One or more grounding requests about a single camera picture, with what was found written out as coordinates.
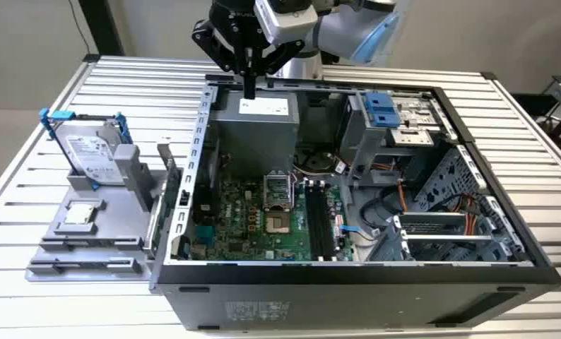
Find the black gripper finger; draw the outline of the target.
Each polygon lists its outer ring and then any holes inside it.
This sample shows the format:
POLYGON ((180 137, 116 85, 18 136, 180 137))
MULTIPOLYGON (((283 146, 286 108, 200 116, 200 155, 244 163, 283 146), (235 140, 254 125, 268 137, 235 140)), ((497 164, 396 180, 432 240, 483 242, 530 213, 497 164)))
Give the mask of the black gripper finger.
POLYGON ((241 76, 244 99, 251 98, 251 69, 248 68, 245 46, 243 44, 241 29, 236 22, 229 21, 229 42, 232 51, 215 36, 213 23, 209 20, 199 20, 192 30, 192 40, 225 71, 241 76))
POLYGON ((249 98, 255 99, 256 78, 266 74, 276 73, 283 65, 299 54, 304 48, 304 41, 295 40, 279 44, 275 49, 263 56, 263 51, 271 44, 256 44, 252 47, 249 66, 249 98))

